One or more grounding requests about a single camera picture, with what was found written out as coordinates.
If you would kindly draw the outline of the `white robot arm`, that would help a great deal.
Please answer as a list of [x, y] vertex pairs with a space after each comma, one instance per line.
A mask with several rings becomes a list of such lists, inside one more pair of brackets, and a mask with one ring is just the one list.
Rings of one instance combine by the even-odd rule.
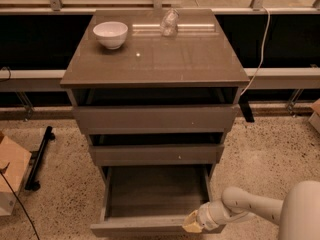
[[228, 187], [220, 199], [191, 212], [182, 228], [189, 233], [202, 233], [228, 223], [247, 221], [255, 215], [279, 227], [278, 240], [320, 240], [320, 183], [300, 182], [283, 200]]

